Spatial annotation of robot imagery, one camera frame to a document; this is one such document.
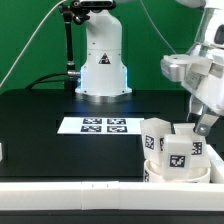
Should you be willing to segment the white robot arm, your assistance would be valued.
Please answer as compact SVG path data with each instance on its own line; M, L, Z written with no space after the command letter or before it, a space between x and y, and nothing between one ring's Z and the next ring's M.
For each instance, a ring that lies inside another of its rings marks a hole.
M87 25L87 60L76 92L97 101L131 91L121 60L122 26L109 11L128 0L73 0L72 20ZM194 45L185 54L165 55L162 74L191 93L189 118L195 132L206 136L224 116L224 0L176 0L204 13Z

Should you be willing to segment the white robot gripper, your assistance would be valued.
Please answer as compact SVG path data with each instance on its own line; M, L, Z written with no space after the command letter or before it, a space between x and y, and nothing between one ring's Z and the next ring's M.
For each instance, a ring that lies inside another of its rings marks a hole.
M194 44L186 54L165 55L160 62L162 74L224 116L224 49ZM194 132L208 136L218 120L215 114L200 116Z

